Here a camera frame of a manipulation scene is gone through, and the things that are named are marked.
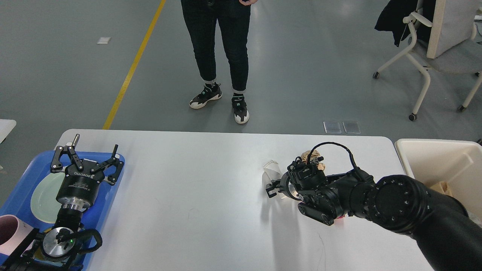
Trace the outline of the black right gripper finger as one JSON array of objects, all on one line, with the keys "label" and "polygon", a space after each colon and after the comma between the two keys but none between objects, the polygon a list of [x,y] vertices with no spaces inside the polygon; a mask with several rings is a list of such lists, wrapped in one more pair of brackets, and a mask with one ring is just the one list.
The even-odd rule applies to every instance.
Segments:
[{"label": "black right gripper finger", "polygon": [[279,186],[280,183],[280,180],[270,180],[267,183],[267,185],[265,186],[265,191],[269,198],[275,197],[278,193],[281,192],[281,188]]}]

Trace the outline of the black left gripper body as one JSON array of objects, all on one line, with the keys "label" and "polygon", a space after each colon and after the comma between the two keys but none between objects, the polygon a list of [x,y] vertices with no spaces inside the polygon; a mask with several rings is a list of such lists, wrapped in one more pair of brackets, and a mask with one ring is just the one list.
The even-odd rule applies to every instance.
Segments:
[{"label": "black left gripper body", "polygon": [[62,208],[83,210],[93,206],[105,175],[102,171],[92,174],[79,172],[74,167],[65,170],[65,177],[56,196]]}]

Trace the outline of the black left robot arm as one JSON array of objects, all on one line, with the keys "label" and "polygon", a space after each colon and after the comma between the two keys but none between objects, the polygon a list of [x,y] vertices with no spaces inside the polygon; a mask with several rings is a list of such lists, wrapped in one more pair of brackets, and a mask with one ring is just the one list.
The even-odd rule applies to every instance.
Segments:
[{"label": "black left robot arm", "polygon": [[77,153],[79,138],[36,156],[1,207],[2,271],[81,271],[102,246],[125,158]]}]

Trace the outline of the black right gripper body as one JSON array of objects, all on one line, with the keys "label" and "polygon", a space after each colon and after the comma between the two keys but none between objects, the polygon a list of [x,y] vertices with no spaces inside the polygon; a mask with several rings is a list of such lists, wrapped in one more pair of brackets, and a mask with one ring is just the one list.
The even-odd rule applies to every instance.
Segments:
[{"label": "black right gripper body", "polygon": [[296,187],[294,187],[294,184],[291,183],[289,172],[284,173],[279,182],[279,193],[282,194],[282,199],[290,198],[296,201],[301,201]]}]

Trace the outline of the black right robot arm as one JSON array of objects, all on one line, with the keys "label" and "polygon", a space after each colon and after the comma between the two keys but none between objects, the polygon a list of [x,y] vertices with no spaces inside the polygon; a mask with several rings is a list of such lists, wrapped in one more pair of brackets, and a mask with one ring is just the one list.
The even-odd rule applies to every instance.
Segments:
[{"label": "black right robot arm", "polygon": [[296,157],[287,172],[265,187],[298,201],[301,214],[331,226],[344,215],[369,220],[393,233],[414,239],[435,271],[480,271],[482,232],[460,201],[430,189],[407,175],[389,175],[375,182],[359,168],[325,175],[323,157]]}]

